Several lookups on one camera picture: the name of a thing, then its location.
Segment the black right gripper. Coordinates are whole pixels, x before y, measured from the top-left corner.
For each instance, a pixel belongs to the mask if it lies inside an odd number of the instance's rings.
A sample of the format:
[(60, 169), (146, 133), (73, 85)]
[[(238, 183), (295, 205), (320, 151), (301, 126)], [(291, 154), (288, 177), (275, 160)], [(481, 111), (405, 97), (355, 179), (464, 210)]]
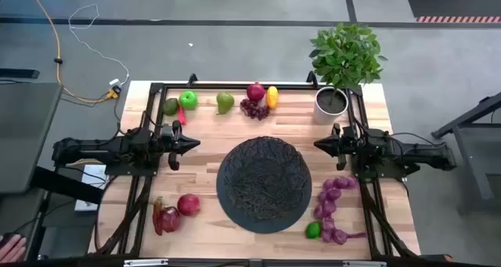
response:
[(341, 128), (338, 123), (335, 123), (332, 133), (337, 140), (334, 136), (329, 136), (315, 141), (314, 145), (331, 157), (337, 157), (337, 170), (342, 171), (347, 164), (346, 155), (354, 152), (355, 132), (351, 126)]

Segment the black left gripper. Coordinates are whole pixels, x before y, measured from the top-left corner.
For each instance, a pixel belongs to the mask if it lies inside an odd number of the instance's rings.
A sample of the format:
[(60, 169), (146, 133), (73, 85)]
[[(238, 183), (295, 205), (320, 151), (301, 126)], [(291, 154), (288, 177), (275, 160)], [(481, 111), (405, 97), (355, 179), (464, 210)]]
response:
[[(163, 151), (168, 153), (168, 165), (171, 170), (179, 170), (180, 164), (177, 160), (177, 156), (182, 156), (184, 153), (194, 149), (200, 145), (200, 140), (192, 139), (186, 136), (182, 136), (182, 125), (179, 120), (173, 121), (171, 124), (164, 124), (161, 130), (161, 140), (164, 144)], [(180, 141), (189, 144), (181, 146)]]

